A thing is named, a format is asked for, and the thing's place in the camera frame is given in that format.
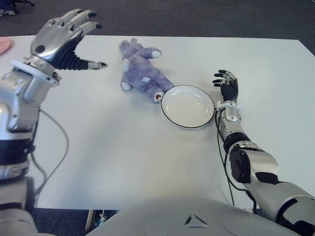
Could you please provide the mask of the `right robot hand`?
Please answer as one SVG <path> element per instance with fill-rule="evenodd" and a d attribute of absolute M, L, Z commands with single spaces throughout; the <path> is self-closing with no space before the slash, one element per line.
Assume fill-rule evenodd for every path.
<path fill-rule="evenodd" d="M 212 81 L 215 87 L 219 87 L 224 101 L 237 102 L 238 98 L 238 80 L 230 71 L 219 70 L 214 74 L 217 79 Z"/>

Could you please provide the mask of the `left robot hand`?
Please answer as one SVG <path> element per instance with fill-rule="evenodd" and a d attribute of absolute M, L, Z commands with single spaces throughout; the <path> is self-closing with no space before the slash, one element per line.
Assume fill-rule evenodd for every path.
<path fill-rule="evenodd" d="M 99 70 L 107 67 L 104 62 L 79 58 L 75 49 L 91 31 L 100 29 L 92 21 L 97 13 L 92 10 L 74 9 L 61 17 L 48 20 L 31 43 L 31 56 L 26 63 L 37 68 L 48 67 L 49 71 Z"/>

